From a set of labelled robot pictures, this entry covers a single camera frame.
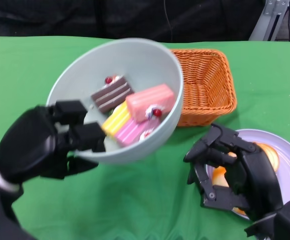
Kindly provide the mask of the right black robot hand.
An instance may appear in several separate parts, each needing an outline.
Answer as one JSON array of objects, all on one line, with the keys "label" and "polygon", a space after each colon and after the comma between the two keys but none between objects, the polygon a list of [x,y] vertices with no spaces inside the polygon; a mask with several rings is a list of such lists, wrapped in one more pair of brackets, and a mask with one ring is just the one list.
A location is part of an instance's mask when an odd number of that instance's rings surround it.
[{"label": "right black robot hand", "polygon": [[[252,221],[283,207],[278,178],[266,153],[237,131],[213,123],[183,161],[191,166],[187,183],[197,185],[202,207],[239,208]],[[213,185],[206,166],[224,167],[228,186]]]}]

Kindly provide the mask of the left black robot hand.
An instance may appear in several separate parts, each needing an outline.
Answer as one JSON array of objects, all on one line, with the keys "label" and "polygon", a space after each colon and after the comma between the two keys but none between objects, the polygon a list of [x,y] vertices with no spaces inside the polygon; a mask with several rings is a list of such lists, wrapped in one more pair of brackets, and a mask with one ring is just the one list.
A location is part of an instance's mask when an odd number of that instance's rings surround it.
[{"label": "left black robot hand", "polygon": [[97,122],[84,124],[86,114],[79,100],[25,111],[0,141],[2,177],[20,184],[37,176],[63,179],[97,167],[97,163],[69,155],[105,151],[106,134]]}]

